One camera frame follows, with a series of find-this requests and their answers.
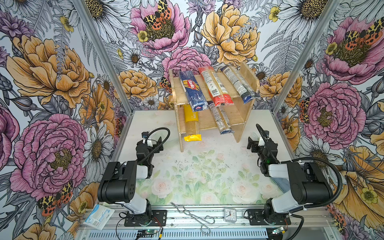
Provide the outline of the yellow Pastatime spaghetti bag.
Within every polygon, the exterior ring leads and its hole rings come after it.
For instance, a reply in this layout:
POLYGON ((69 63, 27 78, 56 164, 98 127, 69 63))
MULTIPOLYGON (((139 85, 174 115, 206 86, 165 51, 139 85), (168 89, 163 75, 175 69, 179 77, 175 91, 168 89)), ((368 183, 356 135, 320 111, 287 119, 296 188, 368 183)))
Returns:
POLYGON ((186 136, 184 137, 184 140, 186 142, 202 141, 198 112, 194 112, 190 105, 184 105, 184 116, 186 126, 186 136))

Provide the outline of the clear spaghetti bag blue end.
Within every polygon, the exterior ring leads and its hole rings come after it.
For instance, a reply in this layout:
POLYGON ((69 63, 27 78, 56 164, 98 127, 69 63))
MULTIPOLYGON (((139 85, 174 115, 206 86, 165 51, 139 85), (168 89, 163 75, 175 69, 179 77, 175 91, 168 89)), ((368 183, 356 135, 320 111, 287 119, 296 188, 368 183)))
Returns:
POLYGON ((214 117, 216 125, 221 135, 231 134, 235 131, 230 125, 229 118, 224 110, 223 106, 216 107, 213 101, 208 101, 209 109, 214 117))

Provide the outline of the red spaghetti bag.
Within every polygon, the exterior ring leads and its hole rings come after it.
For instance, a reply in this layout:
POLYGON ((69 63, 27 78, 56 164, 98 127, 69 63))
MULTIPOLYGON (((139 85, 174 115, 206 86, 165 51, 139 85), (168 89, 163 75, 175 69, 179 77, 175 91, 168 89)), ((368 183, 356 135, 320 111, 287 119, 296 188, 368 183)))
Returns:
POLYGON ((216 107, 234 105, 231 96, 213 67, 200 67, 198 70, 205 81, 210 97, 216 107))

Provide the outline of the blue Barilla spaghetti box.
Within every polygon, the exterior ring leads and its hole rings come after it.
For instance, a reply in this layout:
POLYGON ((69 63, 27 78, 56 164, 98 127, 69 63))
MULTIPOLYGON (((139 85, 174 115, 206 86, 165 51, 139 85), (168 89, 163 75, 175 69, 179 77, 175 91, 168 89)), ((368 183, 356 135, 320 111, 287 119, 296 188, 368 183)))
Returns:
POLYGON ((179 71, 179 77, 193 112, 208 109, 208 102, 192 71, 179 71))

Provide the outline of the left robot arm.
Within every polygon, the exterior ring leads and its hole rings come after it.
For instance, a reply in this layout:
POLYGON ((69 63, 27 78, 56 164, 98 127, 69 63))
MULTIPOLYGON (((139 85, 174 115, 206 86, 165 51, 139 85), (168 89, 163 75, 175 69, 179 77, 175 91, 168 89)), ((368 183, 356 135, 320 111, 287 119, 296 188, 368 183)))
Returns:
POLYGON ((126 208, 129 226, 147 226, 154 219, 150 201, 136 194, 136 182, 152 176, 152 160, 154 154, 164 149, 162 144, 162 138, 143 139, 137 143, 135 161, 110 162, 105 169, 98 188, 98 200, 126 208))

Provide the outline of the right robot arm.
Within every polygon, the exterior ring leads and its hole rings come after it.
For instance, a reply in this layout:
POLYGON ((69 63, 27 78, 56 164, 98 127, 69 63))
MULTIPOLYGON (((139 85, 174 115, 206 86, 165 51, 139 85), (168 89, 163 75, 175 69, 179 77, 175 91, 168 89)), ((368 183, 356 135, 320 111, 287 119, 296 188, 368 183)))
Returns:
POLYGON ((258 166, 265 177, 285 179, 289 190, 266 201, 262 211, 254 219, 263 219, 267 224, 281 224, 294 211, 301 211, 314 205, 327 205, 334 197, 328 181, 317 164, 320 159, 277 160, 278 144, 260 137, 258 141, 248 138, 247 149, 258 155, 258 166))

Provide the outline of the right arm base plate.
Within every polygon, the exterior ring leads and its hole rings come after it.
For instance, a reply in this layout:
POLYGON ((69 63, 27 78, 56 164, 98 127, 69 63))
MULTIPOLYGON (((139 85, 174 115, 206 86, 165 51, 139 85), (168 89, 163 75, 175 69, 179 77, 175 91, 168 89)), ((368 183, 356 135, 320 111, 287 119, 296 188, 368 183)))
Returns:
POLYGON ((244 217, 251 226, 272 226, 272 225, 291 225, 291 220, 287 214, 267 214, 262 209, 248 209, 244 217))

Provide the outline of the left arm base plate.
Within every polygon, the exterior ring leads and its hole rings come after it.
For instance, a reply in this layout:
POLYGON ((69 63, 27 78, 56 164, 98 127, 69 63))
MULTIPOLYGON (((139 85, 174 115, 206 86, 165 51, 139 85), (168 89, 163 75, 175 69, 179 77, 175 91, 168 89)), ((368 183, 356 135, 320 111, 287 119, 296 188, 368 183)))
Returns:
POLYGON ((165 227, 167 222, 167 210, 152 210, 139 215, 129 215, 124 222, 125 227, 165 227))

